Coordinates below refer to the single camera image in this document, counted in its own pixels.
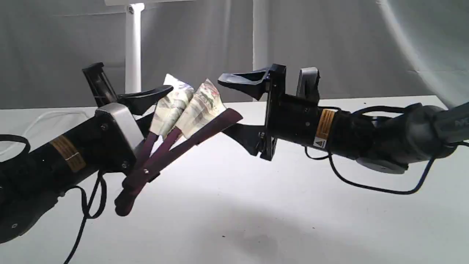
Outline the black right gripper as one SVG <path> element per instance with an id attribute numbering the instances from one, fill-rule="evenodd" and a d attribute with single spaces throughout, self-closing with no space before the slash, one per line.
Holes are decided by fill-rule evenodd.
<path id="1" fill-rule="evenodd" d="M 219 85 L 244 93 L 260 101 L 267 96 L 265 127 L 236 123 L 223 133 L 240 144 L 249 154 L 257 156 L 265 151 L 265 139 L 285 140 L 304 147 L 327 152 L 327 141 L 336 112 L 335 107 L 320 106 L 286 93 L 284 65 L 272 65 L 248 73 L 223 73 Z"/>

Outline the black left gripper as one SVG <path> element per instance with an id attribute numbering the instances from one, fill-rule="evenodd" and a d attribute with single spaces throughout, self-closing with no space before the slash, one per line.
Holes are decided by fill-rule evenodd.
<path id="1" fill-rule="evenodd" d="M 104 168 L 111 172 L 129 172 L 148 137 L 150 119 L 144 117 L 145 112 L 174 87 L 163 85 L 144 92 L 118 94 L 102 62 L 84 67 L 82 73 L 98 107 L 95 116 L 102 133 Z"/>

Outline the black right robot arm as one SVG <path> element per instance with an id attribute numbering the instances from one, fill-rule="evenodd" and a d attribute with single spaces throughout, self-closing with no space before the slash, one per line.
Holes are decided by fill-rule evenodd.
<path id="1" fill-rule="evenodd" d="M 251 155 L 271 161 L 277 140 L 357 161 L 378 172 L 403 174 L 411 163 L 444 158 L 468 139 L 468 103 L 450 110 L 421 103 L 355 112 L 320 106 L 316 67 L 302 68 L 296 95 L 286 93 L 284 65 L 222 74 L 218 83 L 256 100 L 267 94 L 263 125 L 234 125 L 225 134 Z"/>

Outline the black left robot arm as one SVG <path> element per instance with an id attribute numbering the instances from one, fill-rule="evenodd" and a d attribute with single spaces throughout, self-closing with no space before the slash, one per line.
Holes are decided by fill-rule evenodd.
<path id="1" fill-rule="evenodd" d="M 1 243 L 28 232 L 61 194 L 95 172 L 126 174 L 134 168 L 152 121 L 145 112 L 173 87 L 118 95 L 103 67 L 98 62 L 82 69 L 97 104 L 93 117 L 34 150 L 24 137 L 1 135 L 3 142 L 25 145 L 1 162 Z"/>

